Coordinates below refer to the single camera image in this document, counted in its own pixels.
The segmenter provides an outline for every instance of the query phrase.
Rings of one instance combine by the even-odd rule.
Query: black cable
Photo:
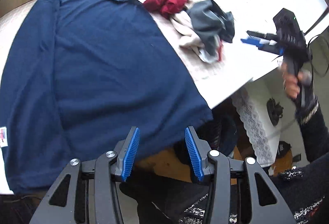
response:
[[[278,57],[275,57],[271,62],[273,62],[275,59],[282,57],[283,55],[279,55]]]
[[[304,35],[306,36],[309,32],[311,32],[327,16],[327,14],[329,14],[329,7],[324,10],[319,19],[315,21],[315,23],[308,29],[308,31],[304,33]]]
[[[327,47],[328,47],[328,50],[329,50],[329,42],[328,42],[327,38],[326,38],[324,35],[322,35],[322,34],[318,34],[318,35],[312,37],[312,38],[310,39],[309,43],[307,44],[307,48],[310,49],[310,43],[313,42],[314,40],[312,40],[312,39],[314,39],[314,38],[316,38],[316,37],[322,37],[323,40],[327,43]],[[314,73],[316,73],[320,78],[325,77],[326,74],[328,73],[328,70],[329,70],[329,59],[328,59],[328,56],[326,55],[326,53],[324,52],[324,50],[323,50],[322,47],[321,47],[321,50],[322,50],[322,53],[323,53],[323,55],[324,55],[324,57],[325,57],[325,59],[326,59],[326,61],[327,61],[328,66],[327,66],[326,71],[325,71],[324,73],[321,74],[321,73],[319,73],[319,72],[315,69],[315,67],[314,67],[314,65],[313,65],[313,63],[312,63],[312,60],[311,60],[311,61],[310,61],[310,64],[311,64],[311,68],[312,68],[312,80],[313,80],[313,70],[314,70]]]
[[[21,198],[17,199],[17,200],[12,200],[12,201],[3,201],[4,203],[16,203],[16,202],[19,202],[25,198],[28,198],[28,197],[31,197],[31,198],[36,198],[38,200],[42,200],[41,198],[35,196],[35,195],[25,195],[25,196],[22,196]]]

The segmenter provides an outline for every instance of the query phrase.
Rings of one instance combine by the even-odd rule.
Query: black device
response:
[[[276,103],[273,98],[270,98],[266,103],[266,108],[268,110],[269,119],[273,126],[279,123],[279,119],[283,117],[283,107],[280,103]]]
[[[126,140],[118,142],[114,151],[87,162],[71,160],[42,199],[30,224],[88,224],[92,223],[90,210],[96,224],[123,224],[116,181],[125,181],[129,176],[138,142],[139,130],[132,127]],[[210,186],[203,223],[229,223],[230,179],[235,178],[239,196],[238,224],[296,224],[281,194],[254,158],[239,161],[211,150],[206,141],[198,138],[193,127],[186,128],[185,142],[196,183]],[[259,184],[262,190],[268,191],[261,193]],[[56,202],[58,195],[61,202]],[[264,204],[262,195],[270,196],[272,202]]]
[[[306,45],[304,33],[300,30],[295,14],[285,8],[273,17],[273,22],[276,27],[276,34],[263,34],[250,30],[247,31],[247,34],[276,41],[277,45],[273,47],[284,50],[283,61],[287,64],[287,72],[297,77],[303,64],[312,60],[312,54]],[[304,107],[305,87],[300,82],[298,82],[298,86],[301,91],[294,102],[297,107]]]

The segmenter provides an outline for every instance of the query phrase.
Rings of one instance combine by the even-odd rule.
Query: person's hand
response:
[[[284,62],[282,63],[280,70],[282,71],[283,87],[286,95],[289,98],[296,99],[300,92],[300,87],[297,83],[298,81],[302,82],[308,75],[305,75],[305,72],[299,72],[296,78],[295,75],[288,74],[287,64]]]

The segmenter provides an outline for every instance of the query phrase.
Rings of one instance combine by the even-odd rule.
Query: shirt sleeve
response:
[[[329,152],[328,128],[323,119],[319,102],[309,113],[299,119],[300,131],[302,133],[306,157],[309,162]]]

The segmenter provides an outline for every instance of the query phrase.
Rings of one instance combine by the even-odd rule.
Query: dark clothing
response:
[[[295,176],[290,180],[287,180],[284,173],[281,176],[270,178],[280,191],[291,212],[294,213],[297,223],[304,224],[310,220],[312,221],[310,223],[327,223],[323,220],[327,221],[329,219],[329,135],[320,107],[306,124],[300,126],[300,130],[306,155],[311,163],[297,169],[299,176]],[[156,205],[157,201],[170,201],[170,203],[165,202],[165,206],[162,202],[158,207],[173,220],[173,223],[202,223],[206,209],[207,186],[172,179],[167,180],[170,183],[166,184],[163,179],[160,179],[162,177],[154,174],[146,175],[143,177],[143,181],[138,180],[139,177],[138,174],[136,176],[132,174],[127,183],[130,188],[134,188],[135,181],[138,182],[139,185],[136,186],[136,190],[143,193],[139,196],[139,199],[149,199]],[[160,183],[164,195],[157,192],[155,188]],[[124,184],[120,188],[126,191]],[[235,186],[231,186],[231,193],[233,194],[233,197],[231,196],[231,216],[234,216],[237,212]],[[230,218],[230,221],[230,223],[235,223],[234,217]]]
[[[234,18],[231,12],[225,13],[213,0],[197,2],[187,10],[194,32],[200,37],[210,56],[216,55],[216,36],[232,43],[235,34]]]
[[[146,0],[143,5],[149,12],[159,12],[169,19],[171,14],[180,12],[187,0]]]
[[[10,49],[0,108],[14,193],[49,187],[72,158],[98,158],[132,126],[142,158],[212,119],[138,0],[38,0]]]
[[[196,130],[198,137],[208,142],[212,150],[217,150],[225,156],[233,153],[239,138],[239,133],[233,118],[227,114],[217,115]],[[173,146],[175,155],[181,163],[190,165],[190,156],[185,141]]]

